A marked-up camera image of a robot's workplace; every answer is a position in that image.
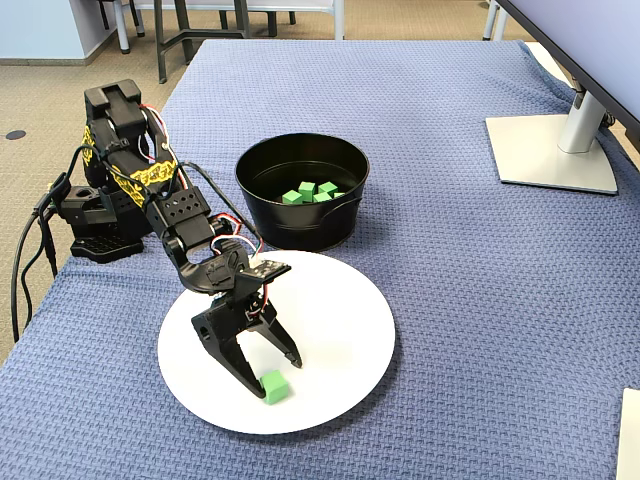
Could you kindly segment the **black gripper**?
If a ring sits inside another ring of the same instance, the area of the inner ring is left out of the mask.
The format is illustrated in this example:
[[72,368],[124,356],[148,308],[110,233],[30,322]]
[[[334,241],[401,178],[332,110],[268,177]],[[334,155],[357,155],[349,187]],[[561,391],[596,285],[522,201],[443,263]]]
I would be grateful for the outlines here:
[[264,288],[278,277],[278,263],[250,259],[239,244],[222,244],[220,253],[196,267],[196,291],[212,297],[208,309],[192,318],[206,351],[236,380],[260,399],[266,391],[256,378],[236,336],[259,333],[296,368],[303,367],[299,350],[276,318]]

